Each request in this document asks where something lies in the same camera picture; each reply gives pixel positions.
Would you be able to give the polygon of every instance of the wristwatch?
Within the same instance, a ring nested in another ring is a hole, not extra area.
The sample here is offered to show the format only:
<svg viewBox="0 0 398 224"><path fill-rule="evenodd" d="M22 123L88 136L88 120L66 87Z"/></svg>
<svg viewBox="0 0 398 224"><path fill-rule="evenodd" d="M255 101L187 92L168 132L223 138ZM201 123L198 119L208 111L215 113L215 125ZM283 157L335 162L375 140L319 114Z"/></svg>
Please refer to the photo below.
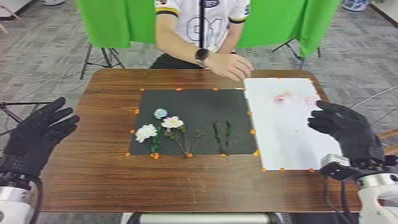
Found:
<svg viewBox="0 0 398 224"><path fill-rule="evenodd" d="M201 67L207 67L205 60L208 58L208 49L199 49L196 52L196 61Z"/></svg>

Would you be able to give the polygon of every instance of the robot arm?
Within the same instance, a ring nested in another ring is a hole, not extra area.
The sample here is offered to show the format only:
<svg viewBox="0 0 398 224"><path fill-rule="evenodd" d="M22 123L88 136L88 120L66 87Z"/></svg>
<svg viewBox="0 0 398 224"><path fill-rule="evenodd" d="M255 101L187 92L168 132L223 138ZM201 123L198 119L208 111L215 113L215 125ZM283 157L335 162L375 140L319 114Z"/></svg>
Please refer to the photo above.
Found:
<svg viewBox="0 0 398 224"><path fill-rule="evenodd" d="M398 223L398 207L381 204L383 199L398 204L398 157L384 156L365 116L342 105L322 101L317 105L322 111L313 111L310 127L335 137L343 152L343 157L327 155L324 158L320 173L340 181L356 181L359 185L359 223Z"/></svg>
<svg viewBox="0 0 398 224"><path fill-rule="evenodd" d="M80 120L79 116L64 119L73 113L72 108L61 110L64 104L66 99L59 98L34 112L11 133L0 158L0 224L36 223L43 198L41 170ZM32 183L40 191L36 209L31 206Z"/></svg>

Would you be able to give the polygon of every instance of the tripod stand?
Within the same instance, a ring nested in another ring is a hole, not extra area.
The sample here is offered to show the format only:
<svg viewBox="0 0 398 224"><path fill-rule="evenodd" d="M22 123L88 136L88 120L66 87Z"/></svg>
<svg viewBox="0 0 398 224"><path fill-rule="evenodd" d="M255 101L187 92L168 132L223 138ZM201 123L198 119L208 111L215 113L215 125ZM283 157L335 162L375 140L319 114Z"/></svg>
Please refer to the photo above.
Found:
<svg viewBox="0 0 398 224"><path fill-rule="evenodd" d="M86 70L88 70L89 65L102 66L104 68L114 68L118 65L121 65L121 67L127 68L125 64L121 62L121 59L120 59L120 52L114 48L109 48L109 54L107 54L107 49L102 47L102 53L104 53L104 59L105 59L107 65L98 64L98 63L89 61L91 60L91 52L93 52L93 44L89 45L89 50L88 50L88 55L86 55L86 62L84 62L80 80L84 79L84 74L86 74Z"/></svg>
<svg viewBox="0 0 398 224"><path fill-rule="evenodd" d="M301 70L303 70L303 67L304 67L304 63L306 63L306 57L303 57L299 54L297 54L297 52L295 52L295 49L292 48L292 46L290 46L290 42L294 41L295 39L290 39L285 43L283 43L283 45L279 45L279 47L272 50L272 53L287 46L288 48L290 48L290 50L292 50L292 54L294 54L294 56L295 56L295 58L297 58L297 60L301 61Z"/></svg>
<svg viewBox="0 0 398 224"><path fill-rule="evenodd" d="M50 104L52 102L27 102L27 103L6 103L2 102L0 103L0 110L4 111L4 113L9 115L11 119L16 121L16 123L20 124L24 119L20 118L20 116L15 114L15 112L9 110L8 106L29 106L29 105L34 105L34 110L32 110L32 113L34 111L38 110L40 108L40 105L43 104ZM15 131L15 129L11 130L6 130L4 133L0 133L0 136L8 135L11 132Z"/></svg>

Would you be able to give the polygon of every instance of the man's arm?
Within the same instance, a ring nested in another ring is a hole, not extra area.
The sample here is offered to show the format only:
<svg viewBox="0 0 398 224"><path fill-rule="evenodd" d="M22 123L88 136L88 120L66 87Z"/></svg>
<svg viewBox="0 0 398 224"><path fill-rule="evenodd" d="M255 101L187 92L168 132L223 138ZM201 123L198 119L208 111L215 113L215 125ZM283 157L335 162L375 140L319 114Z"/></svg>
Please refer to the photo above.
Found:
<svg viewBox="0 0 398 224"><path fill-rule="evenodd" d="M160 14L157 16L157 46L175 58L198 64L196 52L199 47L178 36L175 32L176 22L175 15Z"/></svg>
<svg viewBox="0 0 398 224"><path fill-rule="evenodd" d="M157 16L157 46L175 58L198 64L196 52L199 47L178 36L175 32L176 21L178 17L171 14L160 14ZM247 59L230 53L219 54L210 52L205 65L219 76L240 81L251 77L255 68Z"/></svg>
<svg viewBox="0 0 398 224"><path fill-rule="evenodd" d="M223 46L219 53L221 54L231 54L239 42L240 42L240 37L242 37L242 31L244 31L246 23L235 24L230 23L230 33L228 33L228 38L224 40Z"/></svg>

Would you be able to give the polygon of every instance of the white flower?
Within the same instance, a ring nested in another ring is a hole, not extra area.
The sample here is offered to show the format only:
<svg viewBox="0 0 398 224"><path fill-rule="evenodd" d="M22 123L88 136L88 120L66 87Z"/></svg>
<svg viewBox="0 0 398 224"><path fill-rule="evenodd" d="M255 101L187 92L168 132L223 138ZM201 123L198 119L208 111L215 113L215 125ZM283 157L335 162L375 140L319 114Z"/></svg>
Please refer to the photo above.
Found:
<svg viewBox="0 0 398 224"><path fill-rule="evenodd" d="M157 128L153 124L144 125L136 133L139 143L143 143L146 139L155 137L157 135L159 135L159 132L157 132Z"/></svg>
<svg viewBox="0 0 398 224"><path fill-rule="evenodd" d="M180 120L178 116L168 117L162 123L166 128L180 128L184 126L184 121Z"/></svg>

